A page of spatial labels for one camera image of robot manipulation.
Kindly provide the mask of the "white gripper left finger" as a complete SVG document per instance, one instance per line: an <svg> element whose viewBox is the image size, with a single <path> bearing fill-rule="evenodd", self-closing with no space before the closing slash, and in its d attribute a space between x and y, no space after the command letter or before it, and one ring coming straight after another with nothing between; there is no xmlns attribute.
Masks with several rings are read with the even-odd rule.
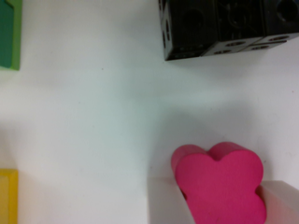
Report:
<svg viewBox="0 0 299 224"><path fill-rule="evenodd" d="M173 177L148 178L149 224L195 224Z"/></svg>

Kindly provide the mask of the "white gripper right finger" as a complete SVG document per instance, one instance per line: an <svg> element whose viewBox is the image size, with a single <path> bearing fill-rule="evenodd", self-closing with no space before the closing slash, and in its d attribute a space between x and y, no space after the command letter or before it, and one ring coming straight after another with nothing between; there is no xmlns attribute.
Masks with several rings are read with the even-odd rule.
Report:
<svg viewBox="0 0 299 224"><path fill-rule="evenodd" d="M266 207L264 224L299 224L299 190L283 181L263 181L257 189Z"/></svg>

